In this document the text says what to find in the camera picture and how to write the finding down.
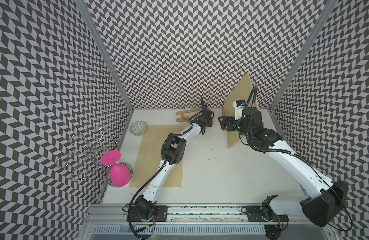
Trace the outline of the wooden easel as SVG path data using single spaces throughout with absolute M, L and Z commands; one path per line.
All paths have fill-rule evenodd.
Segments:
M 201 109 L 178 111 L 178 112 L 176 112 L 176 115 L 179 118 L 177 118 L 176 121 L 181 122 L 181 123 L 187 123 L 193 115 L 197 114 L 200 111 L 201 111 Z

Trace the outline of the plywood board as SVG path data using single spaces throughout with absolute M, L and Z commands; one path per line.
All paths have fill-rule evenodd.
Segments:
M 256 136 L 264 131 L 261 112 L 256 103 L 257 88 L 253 87 L 249 74 L 245 74 L 232 92 L 225 98 L 220 127 L 227 134 L 227 148 L 240 142 L 240 137 Z
M 179 133 L 185 125 L 148 125 L 136 159 L 130 188 L 140 188 L 159 169 L 161 147 L 170 133 Z

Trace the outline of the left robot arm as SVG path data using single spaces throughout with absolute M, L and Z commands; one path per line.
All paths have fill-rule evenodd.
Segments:
M 212 126 L 214 113 L 206 107 L 189 119 L 189 127 L 180 133 L 170 133 L 161 147 L 161 161 L 156 173 L 138 189 L 130 202 L 143 220 L 150 220 L 154 214 L 160 191 L 172 169 L 178 165 L 185 153 L 188 140 L 203 135 L 207 127 Z

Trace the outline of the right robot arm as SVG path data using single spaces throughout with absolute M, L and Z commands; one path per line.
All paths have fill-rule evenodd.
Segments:
M 306 217 L 313 224 L 325 227 L 341 211 L 346 211 L 348 185 L 333 181 L 320 173 L 288 145 L 273 129 L 262 122 L 261 112 L 255 107 L 241 108 L 237 117 L 218 118 L 222 130 L 236 132 L 246 138 L 246 145 L 254 151 L 273 158 L 303 187 L 306 195 L 294 199 L 279 199 L 273 195 L 267 201 L 276 215 Z

